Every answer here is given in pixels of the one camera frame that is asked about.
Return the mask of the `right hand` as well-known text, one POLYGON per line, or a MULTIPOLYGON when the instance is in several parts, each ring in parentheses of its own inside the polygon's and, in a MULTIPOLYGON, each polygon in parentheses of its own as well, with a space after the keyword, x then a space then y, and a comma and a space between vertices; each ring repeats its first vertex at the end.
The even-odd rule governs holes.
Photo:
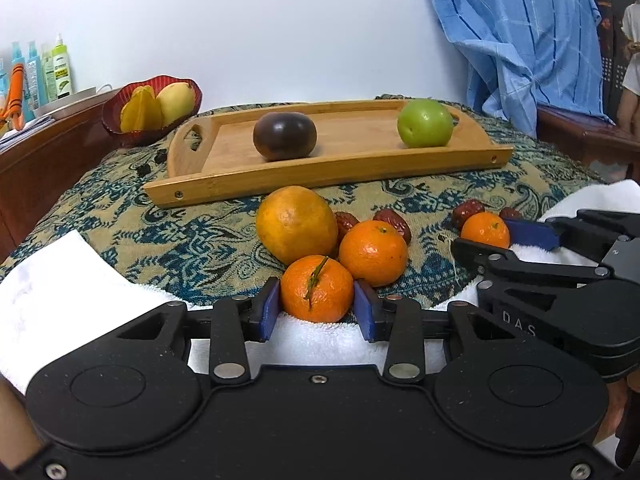
POLYGON ((615 434, 623 420, 627 400, 628 384, 626 378, 608 384, 608 409, 593 440, 593 444, 599 444, 615 434))

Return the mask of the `left hand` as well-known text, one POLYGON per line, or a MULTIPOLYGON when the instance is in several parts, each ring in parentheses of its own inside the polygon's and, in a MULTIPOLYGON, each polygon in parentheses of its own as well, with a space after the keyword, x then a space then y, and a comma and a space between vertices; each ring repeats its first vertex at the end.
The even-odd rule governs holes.
POLYGON ((0 460, 13 470, 36 455, 42 448, 27 416, 18 391, 1 377, 0 384, 0 460))

